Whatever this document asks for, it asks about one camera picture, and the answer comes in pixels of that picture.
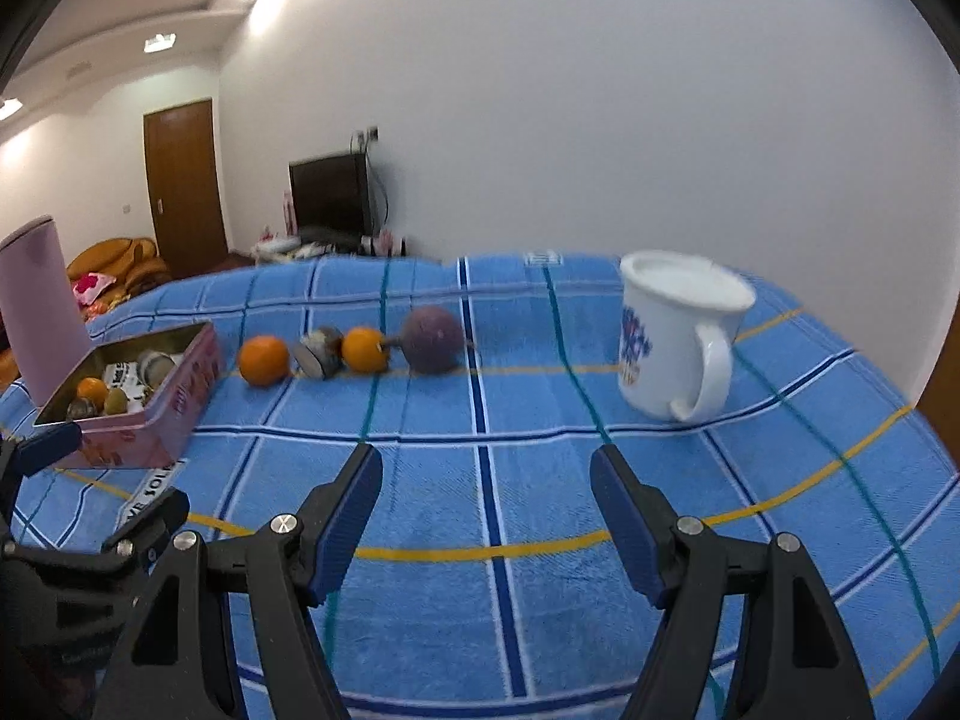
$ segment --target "screw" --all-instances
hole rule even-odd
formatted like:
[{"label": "screw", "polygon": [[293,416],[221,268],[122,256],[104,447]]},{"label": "screw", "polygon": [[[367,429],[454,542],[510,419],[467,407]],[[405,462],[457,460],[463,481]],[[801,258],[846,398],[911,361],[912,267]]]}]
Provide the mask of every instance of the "screw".
[{"label": "screw", "polygon": [[704,523],[696,517],[681,517],[677,520],[677,530],[688,536],[699,536],[704,531]]},{"label": "screw", "polygon": [[193,531],[184,531],[174,536],[174,549],[184,552],[197,543],[197,534]]},{"label": "screw", "polygon": [[793,533],[779,533],[776,537],[776,546],[784,552],[796,552],[800,549],[800,540]]},{"label": "screw", "polygon": [[270,530],[274,533],[290,533],[296,528],[296,517],[293,514],[277,514],[270,520]]}]

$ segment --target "television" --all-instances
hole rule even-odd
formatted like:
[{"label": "television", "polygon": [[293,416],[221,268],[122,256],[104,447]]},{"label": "television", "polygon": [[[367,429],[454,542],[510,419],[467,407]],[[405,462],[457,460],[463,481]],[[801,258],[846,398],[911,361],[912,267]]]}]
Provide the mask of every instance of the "television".
[{"label": "television", "polygon": [[366,154],[330,154],[292,162],[290,190],[299,230],[325,227],[355,236],[376,232]]}]

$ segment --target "wall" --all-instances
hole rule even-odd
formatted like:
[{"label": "wall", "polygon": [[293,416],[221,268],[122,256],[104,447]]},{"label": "wall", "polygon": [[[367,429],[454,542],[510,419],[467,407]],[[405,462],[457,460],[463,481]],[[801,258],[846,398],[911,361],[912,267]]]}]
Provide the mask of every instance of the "wall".
[{"label": "wall", "polygon": [[[6,138],[0,145],[0,237],[50,214],[66,262],[104,238],[154,237],[143,115],[213,98],[215,143],[219,138],[216,59],[186,61],[158,62],[149,72],[95,81],[18,122],[16,130],[5,130],[0,136]],[[222,178],[220,186],[223,202]],[[125,205],[130,206],[126,214]]]},{"label": "wall", "polygon": [[237,244],[378,124],[419,251],[700,252],[919,394],[960,286],[960,83],[909,0],[283,0],[222,57]]}]

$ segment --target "mug rim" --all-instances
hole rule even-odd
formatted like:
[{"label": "mug rim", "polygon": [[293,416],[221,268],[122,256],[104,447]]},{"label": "mug rim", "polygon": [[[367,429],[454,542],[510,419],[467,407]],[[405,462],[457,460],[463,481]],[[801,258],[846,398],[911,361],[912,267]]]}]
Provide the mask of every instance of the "mug rim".
[{"label": "mug rim", "polygon": [[[709,269],[710,271],[718,272],[731,282],[736,282],[736,285],[743,290],[745,295],[739,301],[728,300],[723,302],[679,298],[678,295],[674,295],[668,290],[660,289],[656,285],[640,281],[640,266],[654,262],[688,265],[693,269]],[[757,290],[755,290],[752,284],[743,278],[743,276],[699,254],[683,254],[678,251],[666,250],[634,251],[621,258],[620,275],[625,283],[630,284],[630,286],[635,289],[642,290],[642,292],[645,293],[651,293],[651,295],[656,295],[658,298],[678,306],[709,311],[740,313],[749,311],[754,307],[755,303],[757,303]]]}]

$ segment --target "orange fruit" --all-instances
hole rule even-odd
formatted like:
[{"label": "orange fruit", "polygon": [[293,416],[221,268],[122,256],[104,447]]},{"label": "orange fruit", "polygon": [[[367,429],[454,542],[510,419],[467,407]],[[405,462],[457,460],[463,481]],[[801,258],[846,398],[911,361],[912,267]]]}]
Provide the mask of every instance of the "orange fruit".
[{"label": "orange fruit", "polygon": [[240,375],[253,386],[270,386],[290,374],[287,344],[275,336],[256,336],[240,347]]},{"label": "orange fruit", "polygon": [[344,336],[340,355],[350,370],[357,373],[380,373],[387,370],[390,349],[387,338],[373,327],[354,327]]},{"label": "orange fruit", "polygon": [[104,402],[107,401],[107,383],[103,379],[95,376],[88,376],[77,385],[77,397],[85,397],[97,410],[103,410]]}]

